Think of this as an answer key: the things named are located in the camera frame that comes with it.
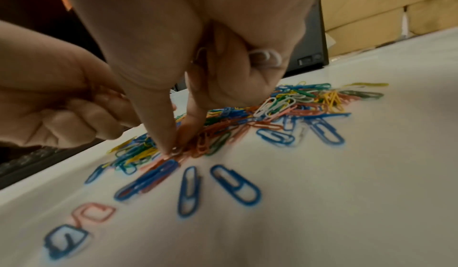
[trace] person's right hand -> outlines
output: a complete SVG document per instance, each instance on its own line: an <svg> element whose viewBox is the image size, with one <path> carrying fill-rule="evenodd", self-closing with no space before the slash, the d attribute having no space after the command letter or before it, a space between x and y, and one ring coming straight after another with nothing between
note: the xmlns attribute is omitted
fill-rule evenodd
<svg viewBox="0 0 458 267"><path fill-rule="evenodd" d="M188 70L190 95L179 144L202 127L208 109L251 106L268 96L304 34L313 2L70 1L164 153L177 142L169 89L183 73ZM203 62L190 63L202 47Z"/></svg>

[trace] person's left hand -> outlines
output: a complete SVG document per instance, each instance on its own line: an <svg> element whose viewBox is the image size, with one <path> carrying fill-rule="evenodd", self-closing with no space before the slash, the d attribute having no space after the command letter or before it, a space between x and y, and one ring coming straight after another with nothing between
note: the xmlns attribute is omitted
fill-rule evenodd
<svg viewBox="0 0 458 267"><path fill-rule="evenodd" d="M75 147L138 126L109 66L75 45L0 21L0 140Z"/></svg>

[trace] white table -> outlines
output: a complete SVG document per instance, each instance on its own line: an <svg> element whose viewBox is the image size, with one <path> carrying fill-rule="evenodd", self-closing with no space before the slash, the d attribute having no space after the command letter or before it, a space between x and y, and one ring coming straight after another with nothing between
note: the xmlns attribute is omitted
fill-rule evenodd
<svg viewBox="0 0 458 267"><path fill-rule="evenodd" d="M457 266L458 29L337 61L284 79L294 84L388 82L378 101L355 102L349 118L329 120L346 139L332 148L309 131L294 149L250 133L210 158L188 160L148 194L113 200L126 177L108 172L83 185L105 152L145 132L142 126L0 191L0 266ZM172 95L181 114L187 91ZM248 208L209 175L224 164L255 183L262 201ZM182 171L203 175L199 210L177 216ZM44 235L70 223L85 202L117 208L83 225L90 244L51 262Z"/></svg>

